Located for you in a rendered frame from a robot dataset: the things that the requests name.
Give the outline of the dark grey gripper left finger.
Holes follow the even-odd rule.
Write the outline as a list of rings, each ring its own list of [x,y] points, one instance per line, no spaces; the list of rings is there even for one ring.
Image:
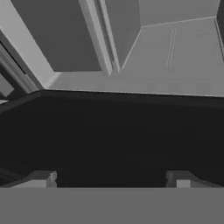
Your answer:
[[[56,171],[34,171],[27,177],[13,181],[1,188],[56,188],[57,172]]]

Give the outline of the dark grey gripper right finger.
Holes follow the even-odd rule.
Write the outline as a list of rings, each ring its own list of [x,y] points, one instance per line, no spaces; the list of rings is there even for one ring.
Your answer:
[[[224,185],[197,178],[189,171],[168,171],[166,173],[166,187],[172,188],[224,188]]]

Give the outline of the grey fridge door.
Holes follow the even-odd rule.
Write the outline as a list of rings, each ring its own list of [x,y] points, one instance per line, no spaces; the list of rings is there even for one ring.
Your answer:
[[[165,68],[176,28],[171,67]],[[224,95],[224,54],[215,17],[145,26],[120,73],[66,72],[51,90]]]

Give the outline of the dark grey cabinet panel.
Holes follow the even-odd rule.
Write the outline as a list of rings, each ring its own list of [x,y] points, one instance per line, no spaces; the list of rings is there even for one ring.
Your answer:
[[[79,0],[11,0],[54,72],[101,71]]]

